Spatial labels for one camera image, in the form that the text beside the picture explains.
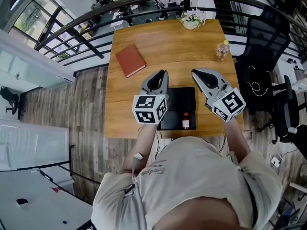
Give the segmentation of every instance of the window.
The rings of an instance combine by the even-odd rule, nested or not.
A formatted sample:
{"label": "window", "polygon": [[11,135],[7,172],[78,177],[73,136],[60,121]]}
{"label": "window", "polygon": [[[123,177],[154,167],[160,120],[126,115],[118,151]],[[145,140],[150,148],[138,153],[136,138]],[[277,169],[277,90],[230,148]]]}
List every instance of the window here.
{"label": "window", "polygon": [[[31,48],[35,48],[41,34],[46,30],[46,25],[50,21],[53,14],[58,10],[59,5],[54,0],[32,0],[21,15],[16,20],[14,26],[11,28],[9,34],[16,38],[18,41],[28,45]],[[72,17],[61,8],[55,20],[52,21],[51,34],[55,33],[63,25],[72,21]],[[71,38],[72,35],[64,32],[60,36],[49,42],[44,48],[39,50],[40,53],[46,53],[57,44]],[[51,57],[69,47],[78,44],[78,39],[72,39],[68,42],[63,43],[57,48],[52,49],[46,55]],[[66,52],[67,55],[74,54],[78,51],[78,47],[74,47]]]}
{"label": "window", "polygon": [[38,40],[49,19],[49,15],[31,2],[19,16],[14,26]]}
{"label": "window", "polygon": [[54,11],[58,8],[58,4],[56,4],[52,0],[34,0],[34,1],[36,1],[40,6],[42,6],[45,10],[47,10],[51,14],[53,14]]}

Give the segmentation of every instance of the black office chair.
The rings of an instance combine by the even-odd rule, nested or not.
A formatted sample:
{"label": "black office chair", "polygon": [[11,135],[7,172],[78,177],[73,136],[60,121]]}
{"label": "black office chair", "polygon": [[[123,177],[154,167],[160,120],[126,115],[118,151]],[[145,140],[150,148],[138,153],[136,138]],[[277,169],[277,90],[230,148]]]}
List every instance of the black office chair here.
{"label": "black office chair", "polygon": [[14,115],[19,107],[19,97],[17,94],[12,94],[12,92],[7,87],[1,87],[0,95],[9,102],[12,106],[11,108],[6,107],[6,111],[12,110],[12,114]]}
{"label": "black office chair", "polygon": [[291,88],[291,83],[288,76],[284,76],[285,83],[273,86],[275,90],[283,90],[273,97],[272,119],[262,128],[257,129],[257,132],[263,131],[270,125],[275,126],[275,144],[280,138],[283,143],[293,142],[300,144],[301,136],[306,129],[304,125],[299,126],[299,111],[306,108],[307,93],[304,93],[305,102],[298,105],[296,93]]}
{"label": "black office chair", "polygon": [[276,20],[268,14],[269,11],[266,11],[263,16],[249,17],[245,51],[236,58],[240,92],[246,108],[251,112],[272,111],[273,93],[269,72],[290,43],[290,36],[285,33],[289,22],[283,25],[279,21],[284,20]]}
{"label": "black office chair", "polygon": [[290,33],[290,24],[288,19],[280,13],[276,8],[265,5],[260,15],[260,18],[265,19],[270,24],[274,24],[279,27],[279,30],[285,34]]}

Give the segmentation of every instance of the wooden table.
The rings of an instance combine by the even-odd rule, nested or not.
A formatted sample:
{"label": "wooden table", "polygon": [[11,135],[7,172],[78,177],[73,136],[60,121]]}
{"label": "wooden table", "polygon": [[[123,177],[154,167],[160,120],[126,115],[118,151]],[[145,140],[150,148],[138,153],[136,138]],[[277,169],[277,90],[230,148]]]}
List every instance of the wooden table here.
{"label": "wooden table", "polygon": [[[106,83],[105,137],[136,138],[141,125],[132,113],[132,102],[141,84],[151,73],[165,69],[169,74],[169,88],[194,87],[196,96],[196,130],[160,131],[162,138],[181,136],[219,136],[223,130],[221,119],[205,105],[205,96],[194,83],[191,70],[210,68],[219,71],[233,87],[238,87],[236,70],[231,56],[224,61],[214,59],[216,46],[224,41],[218,20],[194,30],[186,29],[180,21],[169,20],[146,23],[114,32]],[[126,78],[115,54],[134,44],[146,62],[146,68]],[[243,128],[243,115],[237,117]]]}

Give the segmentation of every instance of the floor below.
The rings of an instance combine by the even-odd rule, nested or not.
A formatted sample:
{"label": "floor below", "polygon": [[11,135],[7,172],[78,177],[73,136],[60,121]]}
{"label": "floor below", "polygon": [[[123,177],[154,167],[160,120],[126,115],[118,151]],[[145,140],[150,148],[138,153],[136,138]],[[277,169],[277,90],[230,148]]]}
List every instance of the floor below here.
{"label": "floor below", "polygon": [[[36,125],[67,127],[70,130],[70,144],[75,145],[71,152],[72,169],[86,177],[101,181],[107,172],[118,173],[121,170],[125,156],[135,143],[134,139],[104,138],[104,109],[107,67],[81,72],[73,84],[51,90],[39,89],[26,94],[25,112],[21,121]],[[302,154],[293,144],[278,142],[276,150],[270,145],[274,138],[274,128],[267,128],[261,133],[257,127],[263,126],[270,119],[264,112],[256,112],[254,116],[244,111],[244,136],[252,150],[258,150],[267,163],[271,162],[270,155],[282,156],[276,173],[282,180],[284,190],[290,182],[301,183],[299,177],[301,165],[306,163]],[[307,113],[300,113],[300,124],[307,123]],[[204,138],[217,148],[222,146],[224,136]],[[160,147],[164,147],[168,139],[159,139]],[[157,140],[153,149],[157,149]],[[228,150],[225,143],[223,155]],[[74,190],[77,196],[92,203],[97,184],[74,176]]]}

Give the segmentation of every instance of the white t-shirt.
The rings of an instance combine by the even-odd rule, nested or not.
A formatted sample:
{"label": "white t-shirt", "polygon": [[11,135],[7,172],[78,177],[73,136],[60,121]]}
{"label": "white t-shirt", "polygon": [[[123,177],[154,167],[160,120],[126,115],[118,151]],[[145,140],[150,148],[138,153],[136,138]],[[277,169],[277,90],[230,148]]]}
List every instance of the white t-shirt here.
{"label": "white t-shirt", "polygon": [[[133,183],[138,185],[142,199],[147,230],[152,230],[179,204],[202,196],[227,199],[240,226],[251,229],[253,207],[242,171],[254,182],[254,185],[249,184],[258,208],[254,229],[262,229],[277,207],[282,187],[276,173],[258,152],[252,151],[237,166],[200,138],[172,141],[134,178]],[[132,180],[129,173],[104,176],[93,203],[92,222],[98,230],[115,229],[120,201]]]}

